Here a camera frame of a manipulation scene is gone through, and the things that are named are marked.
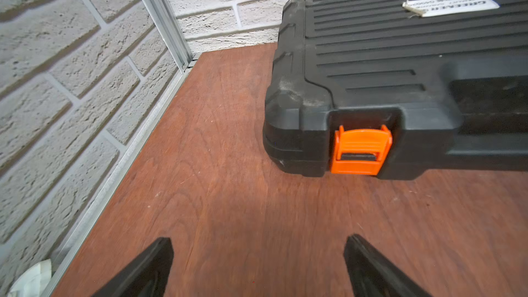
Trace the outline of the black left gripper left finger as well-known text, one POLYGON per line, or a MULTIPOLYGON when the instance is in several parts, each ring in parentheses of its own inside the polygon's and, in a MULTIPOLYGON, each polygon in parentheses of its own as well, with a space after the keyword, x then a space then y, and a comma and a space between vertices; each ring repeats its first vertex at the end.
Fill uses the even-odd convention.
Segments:
POLYGON ((93 297, 163 296, 173 257, 170 238, 160 237, 94 293, 93 297))

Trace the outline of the black plastic tool case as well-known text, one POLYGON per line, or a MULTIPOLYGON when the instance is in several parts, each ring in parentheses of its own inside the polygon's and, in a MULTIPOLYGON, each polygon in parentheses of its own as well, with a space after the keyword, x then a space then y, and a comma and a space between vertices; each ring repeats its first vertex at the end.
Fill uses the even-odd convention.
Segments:
POLYGON ((527 0, 288 0, 263 145, 306 177, 527 170, 527 0))

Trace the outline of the aluminium corner frame post left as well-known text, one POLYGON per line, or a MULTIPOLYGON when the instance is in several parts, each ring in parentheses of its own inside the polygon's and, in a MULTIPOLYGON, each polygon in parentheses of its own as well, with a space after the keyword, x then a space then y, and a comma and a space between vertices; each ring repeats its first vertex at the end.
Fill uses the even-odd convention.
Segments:
POLYGON ((178 69, 184 72, 193 61, 193 54, 181 31, 169 0, 142 0, 142 2, 178 69))

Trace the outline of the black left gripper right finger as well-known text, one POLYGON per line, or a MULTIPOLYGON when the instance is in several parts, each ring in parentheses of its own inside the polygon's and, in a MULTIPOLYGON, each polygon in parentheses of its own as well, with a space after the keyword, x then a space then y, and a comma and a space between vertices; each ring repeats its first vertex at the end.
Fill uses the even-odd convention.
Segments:
POLYGON ((430 295, 361 235, 348 236, 343 256, 355 296, 430 295))

